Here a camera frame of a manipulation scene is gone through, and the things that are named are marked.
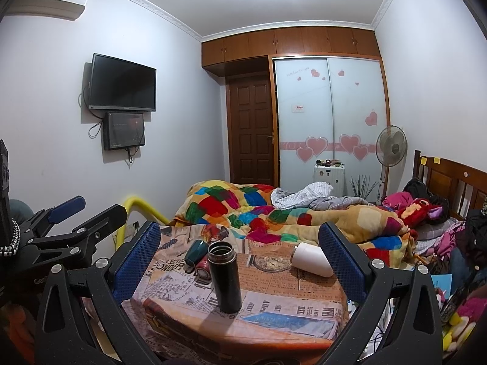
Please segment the black steel thermos cup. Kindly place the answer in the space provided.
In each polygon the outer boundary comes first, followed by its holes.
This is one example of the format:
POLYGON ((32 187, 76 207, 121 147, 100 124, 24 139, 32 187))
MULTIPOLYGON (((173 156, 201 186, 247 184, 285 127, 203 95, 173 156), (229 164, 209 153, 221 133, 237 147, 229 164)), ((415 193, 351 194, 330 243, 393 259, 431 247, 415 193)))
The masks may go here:
POLYGON ((242 307, 237 254, 228 242, 213 242, 207 252, 219 310, 233 314, 242 307))

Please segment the white thermos cup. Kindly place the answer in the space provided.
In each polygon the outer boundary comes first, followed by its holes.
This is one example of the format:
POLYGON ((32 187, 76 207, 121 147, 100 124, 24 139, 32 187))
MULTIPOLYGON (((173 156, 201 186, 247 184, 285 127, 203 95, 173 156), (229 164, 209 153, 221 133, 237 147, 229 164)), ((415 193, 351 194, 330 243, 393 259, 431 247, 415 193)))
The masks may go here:
POLYGON ((291 254, 291 265, 308 273, 331 278, 334 271, 322 249, 316 245, 299 243, 291 254))

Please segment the dark green faceted cup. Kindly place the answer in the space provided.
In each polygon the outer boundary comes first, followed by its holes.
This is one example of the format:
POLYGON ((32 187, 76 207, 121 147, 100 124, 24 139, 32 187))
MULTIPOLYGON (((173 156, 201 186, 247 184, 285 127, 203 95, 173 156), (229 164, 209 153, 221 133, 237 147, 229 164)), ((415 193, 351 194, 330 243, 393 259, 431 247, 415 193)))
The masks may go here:
POLYGON ((187 253, 185 254, 185 264, 191 268, 195 268, 196 265, 206 256, 208 251, 207 242, 196 239, 191 243, 187 253))

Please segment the red thermos cup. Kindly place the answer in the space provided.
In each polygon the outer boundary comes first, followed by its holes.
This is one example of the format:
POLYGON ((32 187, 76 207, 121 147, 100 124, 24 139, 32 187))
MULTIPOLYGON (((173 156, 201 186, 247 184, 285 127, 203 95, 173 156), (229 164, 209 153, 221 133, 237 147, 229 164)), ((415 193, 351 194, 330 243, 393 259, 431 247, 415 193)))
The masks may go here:
POLYGON ((205 255, 200 262, 196 265, 196 277, 205 282, 211 281, 211 271, 209 261, 205 255))

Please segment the grey crumpled bedding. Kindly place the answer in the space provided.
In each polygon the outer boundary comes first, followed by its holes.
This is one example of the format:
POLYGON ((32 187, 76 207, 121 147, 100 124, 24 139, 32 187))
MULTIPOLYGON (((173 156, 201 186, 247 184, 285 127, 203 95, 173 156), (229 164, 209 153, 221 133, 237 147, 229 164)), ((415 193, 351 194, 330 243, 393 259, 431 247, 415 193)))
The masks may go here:
POLYGON ((312 200, 308 205, 308 208, 311 208, 316 211, 326 211, 329 209, 332 210, 346 209, 352 205, 371 205, 371 203, 360 197, 328 196, 328 197, 318 197, 317 199, 312 200))

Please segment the newspaper print tablecloth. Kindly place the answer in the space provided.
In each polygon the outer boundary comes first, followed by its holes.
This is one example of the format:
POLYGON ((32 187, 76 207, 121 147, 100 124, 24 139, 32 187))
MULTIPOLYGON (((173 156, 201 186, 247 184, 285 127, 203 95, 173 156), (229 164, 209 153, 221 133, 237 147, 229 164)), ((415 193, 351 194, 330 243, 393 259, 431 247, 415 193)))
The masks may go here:
POLYGON ((254 256, 289 258, 294 245, 261 244, 207 225, 163 228, 160 244, 133 296, 122 307, 157 355, 196 364, 312 364, 348 322, 337 279, 291 265, 266 273, 254 256), (219 310, 212 282, 184 257, 194 240, 220 239, 236 251, 242 307, 219 310))

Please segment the glass ashtray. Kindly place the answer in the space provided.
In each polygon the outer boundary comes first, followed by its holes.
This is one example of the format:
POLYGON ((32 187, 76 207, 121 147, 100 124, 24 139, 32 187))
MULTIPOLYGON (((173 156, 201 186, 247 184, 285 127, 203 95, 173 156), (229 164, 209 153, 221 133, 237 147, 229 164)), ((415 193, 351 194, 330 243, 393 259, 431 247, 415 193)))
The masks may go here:
POLYGON ((266 273, 281 273, 291 268, 291 261, 289 258, 256 255, 253 265, 266 273))

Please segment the red plush toy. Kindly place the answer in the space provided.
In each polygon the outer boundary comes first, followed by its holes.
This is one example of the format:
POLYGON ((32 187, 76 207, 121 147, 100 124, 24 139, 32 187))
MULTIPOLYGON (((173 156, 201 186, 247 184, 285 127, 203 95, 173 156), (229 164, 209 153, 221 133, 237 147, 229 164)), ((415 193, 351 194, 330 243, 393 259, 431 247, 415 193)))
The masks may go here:
POLYGON ((437 220, 442 216, 443 206, 432 204, 426 199, 416 199, 410 205, 398 211, 399 218, 409 228, 437 220))

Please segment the colourful patchwork blanket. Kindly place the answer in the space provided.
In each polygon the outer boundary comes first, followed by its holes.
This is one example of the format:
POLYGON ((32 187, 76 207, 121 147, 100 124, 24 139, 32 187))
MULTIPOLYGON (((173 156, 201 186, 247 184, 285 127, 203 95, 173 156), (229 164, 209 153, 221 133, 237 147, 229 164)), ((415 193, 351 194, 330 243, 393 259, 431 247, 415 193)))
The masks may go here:
POLYGON ((235 237, 263 244, 306 242, 316 245, 318 231, 332 222, 371 259, 396 269, 414 258, 417 233, 396 213, 374 205, 352 204, 339 209, 272 205, 274 188, 263 184, 239 185, 223 180, 194 184, 170 224, 184 227, 210 224, 228 228, 235 237))

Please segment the standing electric fan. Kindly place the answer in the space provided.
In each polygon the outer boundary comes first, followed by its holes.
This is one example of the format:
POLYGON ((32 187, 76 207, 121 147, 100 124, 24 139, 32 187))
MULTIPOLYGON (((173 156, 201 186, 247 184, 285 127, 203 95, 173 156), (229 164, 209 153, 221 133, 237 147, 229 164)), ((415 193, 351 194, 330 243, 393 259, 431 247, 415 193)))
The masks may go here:
POLYGON ((407 149, 407 137, 400 127, 389 125, 380 132, 376 142, 376 156, 381 165, 377 203, 382 203, 385 198, 391 167, 402 162, 407 149))

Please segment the wooden headboard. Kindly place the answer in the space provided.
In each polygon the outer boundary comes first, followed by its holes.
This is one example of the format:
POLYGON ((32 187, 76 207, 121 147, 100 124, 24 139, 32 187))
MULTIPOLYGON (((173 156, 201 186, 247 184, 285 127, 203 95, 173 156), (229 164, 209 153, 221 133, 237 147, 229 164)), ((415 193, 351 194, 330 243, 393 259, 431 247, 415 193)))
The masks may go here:
POLYGON ((486 205, 487 175, 474 167, 415 150, 413 177, 422 180, 432 194, 448 200, 449 215, 457 220, 486 205))

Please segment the frosted sliding wardrobe doors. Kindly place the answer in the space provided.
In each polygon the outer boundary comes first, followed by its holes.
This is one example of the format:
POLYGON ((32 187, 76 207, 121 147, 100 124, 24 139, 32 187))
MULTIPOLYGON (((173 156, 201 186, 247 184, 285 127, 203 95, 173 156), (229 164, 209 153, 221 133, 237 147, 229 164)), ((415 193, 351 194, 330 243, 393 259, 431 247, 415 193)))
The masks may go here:
POLYGON ((345 166, 346 194, 377 202, 376 142, 388 122, 380 62, 343 57, 273 62, 280 186, 314 182, 314 166, 345 166))

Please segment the brown wooden door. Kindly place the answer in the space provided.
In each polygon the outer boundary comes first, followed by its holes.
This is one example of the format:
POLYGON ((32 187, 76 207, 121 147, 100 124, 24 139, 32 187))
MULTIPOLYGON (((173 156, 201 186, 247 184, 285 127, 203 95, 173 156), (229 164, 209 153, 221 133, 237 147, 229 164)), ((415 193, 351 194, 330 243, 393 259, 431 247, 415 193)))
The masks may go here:
POLYGON ((226 79, 230 181, 275 186, 275 124, 270 75, 226 79))

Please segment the small wall monitor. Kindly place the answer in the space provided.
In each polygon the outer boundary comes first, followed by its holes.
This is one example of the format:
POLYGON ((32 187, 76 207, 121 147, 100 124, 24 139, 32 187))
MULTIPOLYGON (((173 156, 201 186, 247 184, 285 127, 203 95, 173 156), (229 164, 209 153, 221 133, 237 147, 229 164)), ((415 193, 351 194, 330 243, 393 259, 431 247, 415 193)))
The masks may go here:
POLYGON ((102 121, 105 151, 145 146, 145 120, 142 113, 108 112, 102 121))

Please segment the black wall television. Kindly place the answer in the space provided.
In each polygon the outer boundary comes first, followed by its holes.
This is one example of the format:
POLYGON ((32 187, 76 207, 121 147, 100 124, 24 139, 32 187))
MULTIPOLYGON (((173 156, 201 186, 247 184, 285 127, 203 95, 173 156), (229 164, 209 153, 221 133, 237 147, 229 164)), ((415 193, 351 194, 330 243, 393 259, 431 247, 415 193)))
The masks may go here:
POLYGON ((87 108, 155 112, 156 80, 155 68, 94 54, 88 82, 87 108))

